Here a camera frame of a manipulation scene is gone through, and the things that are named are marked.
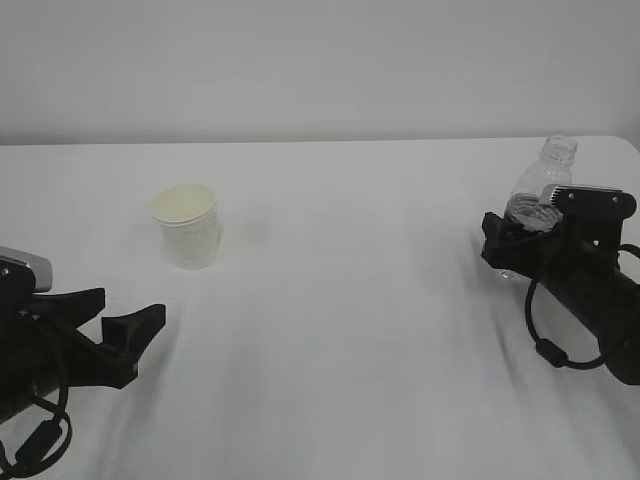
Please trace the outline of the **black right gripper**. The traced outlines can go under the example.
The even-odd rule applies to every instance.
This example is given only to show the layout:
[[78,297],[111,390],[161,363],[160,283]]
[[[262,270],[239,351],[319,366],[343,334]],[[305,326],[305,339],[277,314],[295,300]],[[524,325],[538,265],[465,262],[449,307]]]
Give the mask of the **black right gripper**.
[[481,257],[504,278],[585,292],[612,291],[620,277],[620,222],[559,222],[534,231],[486,212],[481,228]]

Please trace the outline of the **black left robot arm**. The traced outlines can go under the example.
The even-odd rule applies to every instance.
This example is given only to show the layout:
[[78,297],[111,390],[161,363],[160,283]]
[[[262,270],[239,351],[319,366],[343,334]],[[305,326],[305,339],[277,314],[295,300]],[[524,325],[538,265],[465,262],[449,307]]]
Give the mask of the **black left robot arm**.
[[67,385],[122,389],[138,376],[138,362],[166,325],[166,306],[101,319],[102,341],[93,342],[80,327],[105,307],[102,288],[58,295],[33,295],[1,313],[1,421],[32,404],[34,395],[57,390],[53,348],[60,352]]

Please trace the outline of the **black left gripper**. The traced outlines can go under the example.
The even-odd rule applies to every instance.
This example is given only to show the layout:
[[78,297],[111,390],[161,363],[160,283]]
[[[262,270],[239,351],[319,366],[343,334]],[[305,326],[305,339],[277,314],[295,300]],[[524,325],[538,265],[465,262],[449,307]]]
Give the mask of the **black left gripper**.
[[138,377],[138,362],[166,325],[166,306],[101,319],[102,340],[80,327],[105,308],[104,288],[38,295],[1,295],[1,413],[17,415],[54,391],[122,389]]

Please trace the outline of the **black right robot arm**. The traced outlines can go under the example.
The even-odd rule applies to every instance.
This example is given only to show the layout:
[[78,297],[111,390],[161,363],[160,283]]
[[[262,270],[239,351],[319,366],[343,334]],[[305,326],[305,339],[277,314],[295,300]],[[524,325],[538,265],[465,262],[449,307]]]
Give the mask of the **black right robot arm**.
[[[526,232],[487,212],[482,221],[481,257],[493,268],[511,270],[529,280],[524,316],[536,352],[556,368],[592,370],[601,366],[624,384],[639,384],[639,284],[621,272],[619,253],[639,255],[620,242],[621,219],[566,214],[549,232]],[[541,336],[532,303],[542,286],[596,338],[599,355],[574,361]]]

